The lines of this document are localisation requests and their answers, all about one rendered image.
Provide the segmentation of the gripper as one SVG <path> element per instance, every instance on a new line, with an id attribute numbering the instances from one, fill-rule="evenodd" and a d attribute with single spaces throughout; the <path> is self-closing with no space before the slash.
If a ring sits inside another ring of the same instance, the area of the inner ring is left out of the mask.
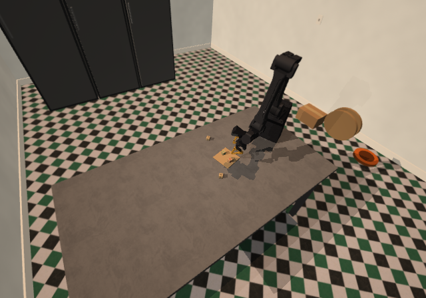
<path id="1" fill-rule="evenodd" d="M 242 147 L 243 150 L 246 150 L 247 144 L 239 143 L 239 141 L 238 141 L 239 139 L 237 139 L 237 138 L 239 138 L 239 137 L 236 136 L 234 141 L 233 141 L 233 144 L 236 144 L 236 145 L 235 145 L 234 149 L 231 151 L 231 154 L 243 154 L 242 149 L 240 149 L 239 147 Z M 235 142 L 236 139 L 237 139 L 237 141 Z M 238 152 L 234 152 L 235 150 L 237 150 Z"/>

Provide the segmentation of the orange square mat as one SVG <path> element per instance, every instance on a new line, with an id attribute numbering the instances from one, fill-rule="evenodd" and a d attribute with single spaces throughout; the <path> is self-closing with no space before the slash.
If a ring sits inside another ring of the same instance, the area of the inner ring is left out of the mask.
<path id="1" fill-rule="evenodd" d="M 219 153 L 217 153 L 217 155 L 215 155 L 213 158 L 215 160 L 217 160 L 219 163 L 221 163 L 223 166 L 225 166 L 226 168 L 229 168 L 233 163 L 235 163 L 240 157 L 237 156 L 236 154 L 231 154 L 231 151 L 227 148 L 224 148 L 223 150 L 226 151 L 225 155 L 222 155 L 222 151 L 220 151 Z M 232 162 L 229 163 L 228 162 L 228 158 L 232 159 Z"/>

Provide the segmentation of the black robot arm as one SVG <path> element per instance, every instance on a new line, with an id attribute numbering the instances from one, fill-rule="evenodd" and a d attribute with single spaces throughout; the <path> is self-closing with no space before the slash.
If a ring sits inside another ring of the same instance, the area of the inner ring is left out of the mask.
<path id="1" fill-rule="evenodd" d="M 258 134 L 265 131 L 269 112 L 279 119 L 287 111 L 282 97 L 288 81 L 294 76 L 301 59 L 302 57 L 289 51 L 275 56 L 270 67 L 274 71 L 272 81 L 258 113 L 249 125 L 250 129 L 246 132 L 239 126 L 235 126 L 232 130 L 231 135 L 239 137 L 239 143 L 249 144 L 259 137 Z"/>

